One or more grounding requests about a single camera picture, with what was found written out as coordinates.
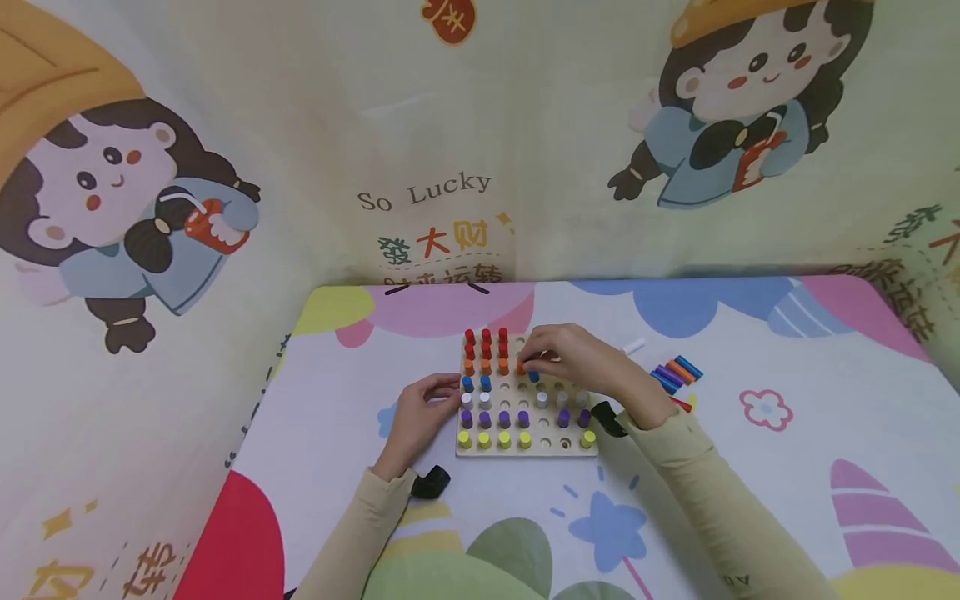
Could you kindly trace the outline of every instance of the purple peg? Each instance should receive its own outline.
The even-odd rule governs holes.
[[[670,383],[674,384],[678,388],[682,388],[684,386],[684,381],[680,379],[676,373],[670,371],[663,365],[660,365],[659,367],[654,369],[654,371],[658,372],[660,375],[662,375],[664,378],[670,381]]]

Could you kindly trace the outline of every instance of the pink flower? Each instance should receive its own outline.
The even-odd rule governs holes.
[[[740,393],[743,416],[754,425],[771,431],[783,431],[793,420],[793,411],[783,401],[783,396],[773,390],[744,390]]]

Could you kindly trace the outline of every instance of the person's right hand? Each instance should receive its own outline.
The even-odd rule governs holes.
[[[553,375],[616,399],[641,429],[659,427],[677,413],[657,379],[577,324],[534,327],[518,358],[526,371]]]

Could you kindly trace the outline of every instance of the colorful tablecloth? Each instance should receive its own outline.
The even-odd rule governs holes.
[[[459,370],[463,331],[576,322],[648,370],[683,354],[676,396],[842,597],[960,597],[960,401],[876,292],[851,276],[325,287],[310,297],[178,600],[297,587],[390,431],[396,395]],[[629,439],[597,459],[457,459],[450,423],[369,598],[725,597]]]

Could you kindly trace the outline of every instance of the cartoon backdrop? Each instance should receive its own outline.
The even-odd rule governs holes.
[[[955,385],[958,11],[3,3],[0,593],[172,595],[320,284],[833,270]]]

